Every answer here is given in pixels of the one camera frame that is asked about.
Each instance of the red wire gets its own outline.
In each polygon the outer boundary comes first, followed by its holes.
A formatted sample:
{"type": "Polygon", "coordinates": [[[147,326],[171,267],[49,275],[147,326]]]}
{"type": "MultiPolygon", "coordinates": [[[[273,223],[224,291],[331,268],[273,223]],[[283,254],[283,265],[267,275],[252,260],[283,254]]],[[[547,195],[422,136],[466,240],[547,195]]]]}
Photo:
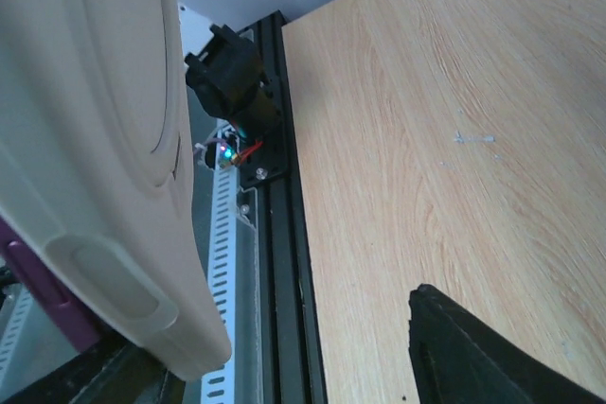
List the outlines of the red wire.
{"type": "Polygon", "coordinates": [[[240,154],[240,163],[242,163],[246,158],[255,153],[260,147],[263,145],[263,141],[258,141],[254,146],[249,147],[245,151],[240,154]]]}

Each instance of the black frame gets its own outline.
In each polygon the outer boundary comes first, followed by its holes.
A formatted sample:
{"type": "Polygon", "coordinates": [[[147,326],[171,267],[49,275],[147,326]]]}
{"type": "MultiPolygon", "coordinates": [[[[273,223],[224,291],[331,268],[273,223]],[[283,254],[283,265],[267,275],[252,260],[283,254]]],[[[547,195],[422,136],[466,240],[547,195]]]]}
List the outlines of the black frame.
{"type": "Polygon", "coordinates": [[[409,354],[422,404],[603,404],[438,289],[410,292],[409,354]]]}
{"type": "MultiPolygon", "coordinates": [[[[262,404],[324,404],[326,385],[294,141],[280,12],[257,21],[255,43],[282,112],[285,171],[256,184],[260,267],[262,404]]],[[[115,332],[7,403],[177,404],[185,383],[115,332]],[[128,391],[124,380],[129,380],[128,391]]]]}
{"type": "Polygon", "coordinates": [[[279,80],[288,170],[258,186],[265,402],[327,402],[282,26],[276,12],[250,26],[268,76],[279,80]]]}

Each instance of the purple handle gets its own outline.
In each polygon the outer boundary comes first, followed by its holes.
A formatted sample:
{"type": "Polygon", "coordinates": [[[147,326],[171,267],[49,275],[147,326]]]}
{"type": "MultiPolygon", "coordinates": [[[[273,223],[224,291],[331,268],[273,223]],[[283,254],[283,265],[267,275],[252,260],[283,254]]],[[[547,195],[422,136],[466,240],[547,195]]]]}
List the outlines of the purple handle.
{"type": "Polygon", "coordinates": [[[0,255],[76,350],[85,351],[108,331],[1,218],[0,255]]]}

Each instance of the electronic component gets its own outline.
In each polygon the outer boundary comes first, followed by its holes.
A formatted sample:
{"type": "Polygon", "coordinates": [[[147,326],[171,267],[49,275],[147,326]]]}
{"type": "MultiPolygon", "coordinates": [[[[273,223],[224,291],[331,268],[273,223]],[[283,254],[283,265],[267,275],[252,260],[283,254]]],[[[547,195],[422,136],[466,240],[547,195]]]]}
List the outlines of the electronic component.
{"type": "Polygon", "coordinates": [[[269,79],[257,47],[228,26],[197,56],[187,54],[186,83],[212,117],[227,120],[244,143],[254,144],[280,122],[267,90],[269,79]]]}
{"type": "Polygon", "coordinates": [[[217,164],[221,169],[235,165],[235,161],[239,160],[240,158],[238,153],[232,149],[229,144],[221,144],[219,147],[219,152],[217,164]]]}

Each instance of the wooden surface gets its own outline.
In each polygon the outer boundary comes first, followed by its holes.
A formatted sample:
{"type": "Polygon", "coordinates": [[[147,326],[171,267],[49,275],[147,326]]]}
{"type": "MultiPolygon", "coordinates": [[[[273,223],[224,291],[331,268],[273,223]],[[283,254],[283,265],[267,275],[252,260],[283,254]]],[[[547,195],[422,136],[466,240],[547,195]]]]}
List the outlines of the wooden surface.
{"type": "Polygon", "coordinates": [[[606,396],[606,0],[337,0],[284,40],[330,403],[418,402],[420,283],[606,396]]]}

